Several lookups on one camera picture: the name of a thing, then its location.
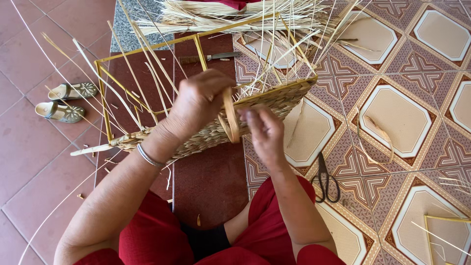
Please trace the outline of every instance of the pair of sandals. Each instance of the pair of sandals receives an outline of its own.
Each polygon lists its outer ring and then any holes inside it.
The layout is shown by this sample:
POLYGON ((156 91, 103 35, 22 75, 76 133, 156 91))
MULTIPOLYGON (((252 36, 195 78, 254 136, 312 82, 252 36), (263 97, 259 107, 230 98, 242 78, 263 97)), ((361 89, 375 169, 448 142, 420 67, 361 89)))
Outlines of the pair of sandals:
POLYGON ((63 123, 76 123, 85 116, 85 109, 67 106, 62 100, 91 98, 98 93, 98 88, 89 82, 69 85, 61 84, 49 92, 52 102, 42 102, 36 105, 36 113, 46 119, 58 120, 63 123))

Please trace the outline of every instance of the scissors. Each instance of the scissors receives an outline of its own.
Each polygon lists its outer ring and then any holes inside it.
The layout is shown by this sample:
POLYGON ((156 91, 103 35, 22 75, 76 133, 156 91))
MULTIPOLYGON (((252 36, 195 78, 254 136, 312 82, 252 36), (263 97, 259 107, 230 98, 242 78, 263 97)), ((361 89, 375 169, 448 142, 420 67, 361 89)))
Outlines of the scissors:
POLYGON ((319 179, 319 186, 320 186, 321 191, 322 191, 322 199, 321 200, 316 200, 316 202, 322 203, 323 201, 325 201, 325 198, 327 198, 327 200, 329 200, 332 203, 338 202, 340 200, 339 184, 337 183, 337 180, 332 175, 329 175, 329 173, 327 171, 327 167, 325 166, 324 155, 322 155, 322 152, 319 153, 319 175, 314 175, 311 178, 311 180, 310 180, 311 184, 313 183, 313 181, 316 177, 319 179), (325 190, 324 190, 324 186, 323 186, 322 180, 321 180, 322 173, 325 173, 325 175, 327 176, 327 179, 325 181, 325 190), (337 199, 335 199, 335 200, 331 200, 330 197, 329 197, 330 178, 333 179, 333 181, 335 182, 335 186, 337 187, 337 199))

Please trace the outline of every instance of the woman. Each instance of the woman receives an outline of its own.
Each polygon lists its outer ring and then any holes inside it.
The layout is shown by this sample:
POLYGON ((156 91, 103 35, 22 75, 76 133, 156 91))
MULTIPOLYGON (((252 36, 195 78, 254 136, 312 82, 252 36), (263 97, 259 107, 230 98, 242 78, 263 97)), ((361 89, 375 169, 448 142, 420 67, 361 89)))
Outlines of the woman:
MULTIPOLYGON (((212 69, 180 83, 169 116, 141 150, 104 178, 72 218, 55 264, 194 263, 187 235, 168 203, 149 187, 176 148, 217 116, 222 91, 229 86, 235 82, 212 69)), ((314 189, 294 175, 284 157, 283 122, 262 106, 239 114, 271 178, 241 213, 218 229, 214 238, 225 242, 215 244, 219 252, 206 251, 205 258, 195 253, 203 258, 197 264, 344 264, 314 206, 314 189)))

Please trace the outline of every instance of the knife handle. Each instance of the knife handle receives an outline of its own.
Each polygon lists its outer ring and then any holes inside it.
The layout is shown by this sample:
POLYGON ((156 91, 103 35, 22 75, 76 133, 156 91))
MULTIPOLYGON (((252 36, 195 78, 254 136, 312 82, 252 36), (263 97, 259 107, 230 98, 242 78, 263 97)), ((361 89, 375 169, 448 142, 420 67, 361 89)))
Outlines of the knife handle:
POLYGON ((199 56, 181 56, 181 57, 178 57, 178 61, 180 61, 180 63, 183 65, 194 64, 200 61, 200 57, 199 56))

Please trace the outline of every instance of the silver bangle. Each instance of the silver bangle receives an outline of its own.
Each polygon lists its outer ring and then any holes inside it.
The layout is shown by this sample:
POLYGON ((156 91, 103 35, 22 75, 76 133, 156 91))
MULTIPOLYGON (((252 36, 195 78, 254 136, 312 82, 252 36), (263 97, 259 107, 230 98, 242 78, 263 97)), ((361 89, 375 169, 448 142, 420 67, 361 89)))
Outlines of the silver bangle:
POLYGON ((141 147, 141 144, 138 143, 138 150, 139 150, 139 154, 142 155, 142 157, 147 161, 149 162, 151 165, 153 166, 159 166, 159 167, 165 167, 165 164, 162 164, 162 163, 159 163, 159 162, 155 162, 153 161, 152 159, 150 159, 146 153, 144 153, 144 150, 142 150, 142 147, 141 147))

